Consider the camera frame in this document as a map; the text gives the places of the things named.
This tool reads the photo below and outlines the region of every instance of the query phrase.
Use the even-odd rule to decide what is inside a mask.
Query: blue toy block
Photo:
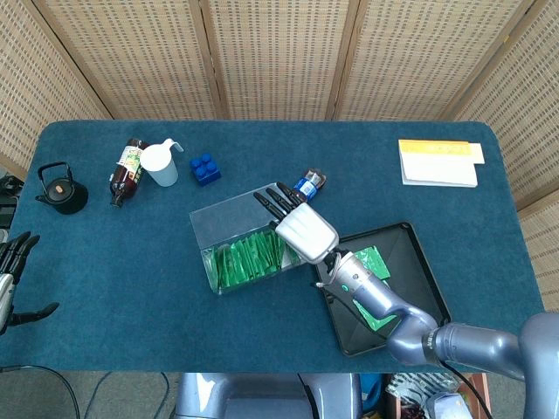
[[[190,171],[202,186],[221,177],[219,168],[209,153],[204,153],[199,159],[192,159],[190,161]]]

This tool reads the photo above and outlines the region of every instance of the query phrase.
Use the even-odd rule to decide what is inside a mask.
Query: blue table
[[[171,137],[179,180],[147,175],[121,209],[108,177],[130,137]],[[480,142],[479,186],[402,185],[399,138]],[[213,153],[222,179],[200,187],[188,159]],[[68,161],[89,189],[79,213],[38,203],[37,168]],[[12,235],[41,235],[15,298],[18,311],[51,301],[48,319],[0,338],[0,364],[58,369],[221,372],[410,371],[381,349],[347,358],[305,265],[225,295],[208,286],[189,213],[247,190],[328,175],[313,206],[341,235],[411,222],[458,322],[518,333],[542,311],[500,150],[476,122],[67,121],[41,134]],[[428,367],[414,370],[429,370]]]

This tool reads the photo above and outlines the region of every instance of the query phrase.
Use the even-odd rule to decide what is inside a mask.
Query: gray robot arm
[[[378,319],[399,317],[387,340],[396,360],[407,365],[453,361],[525,381],[525,419],[559,419],[559,313],[529,319],[520,338],[456,323],[438,327],[432,316],[401,299],[351,252],[338,249],[335,229],[284,184],[278,187],[293,209],[280,205],[285,212],[271,210],[281,215],[273,224],[276,232],[308,263],[327,264],[330,280],[317,286],[341,287]],[[260,194],[255,196],[268,210],[273,207]]]

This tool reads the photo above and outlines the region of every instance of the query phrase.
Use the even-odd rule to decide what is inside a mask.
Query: bottle label
[[[304,196],[307,197],[307,200],[313,199],[313,196],[316,195],[318,189],[314,186],[314,184],[304,177],[297,182],[295,188],[301,192]]]
[[[116,164],[120,164],[128,172],[128,176],[130,179],[134,179],[138,168],[140,167],[140,155],[141,155],[141,148],[134,147],[134,146],[126,146],[124,147],[124,151],[122,152],[121,159],[118,160]]]

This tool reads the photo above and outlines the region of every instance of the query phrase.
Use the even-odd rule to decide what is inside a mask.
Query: cast iron kettle
[[[59,177],[45,186],[43,170],[61,165],[66,166],[66,177]],[[56,163],[45,164],[38,168],[37,174],[45,193],[35,196],[36,200],[52,205],[60,214],[73,214],[84,208],[87,203],[87,188],[73,180],[68,163],[57,161]]]

